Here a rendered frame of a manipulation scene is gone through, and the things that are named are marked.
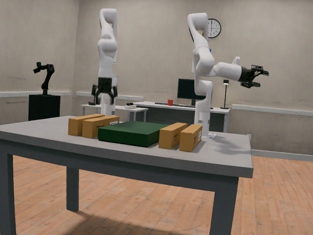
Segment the tan cardboard carton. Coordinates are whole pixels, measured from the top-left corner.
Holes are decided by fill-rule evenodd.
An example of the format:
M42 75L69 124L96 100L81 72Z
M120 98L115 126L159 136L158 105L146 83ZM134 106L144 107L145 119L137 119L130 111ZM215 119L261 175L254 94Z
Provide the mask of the tan cardboard carton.
M187 123L175 123L160 129L159 148L172 149L180 143L180 133L187 128Z
M192 152L201 142L203 125L190 125L180 133L179 151Z
M105 116L88 120L83 120L82 137L96 138L98 137L98 128L106 127L119 123L119 116Z
M105 115L93 114L93 115L69 118L68 119L68 135L74 135L74 136L82 135L83 120L100 118L100 117L105 117Z

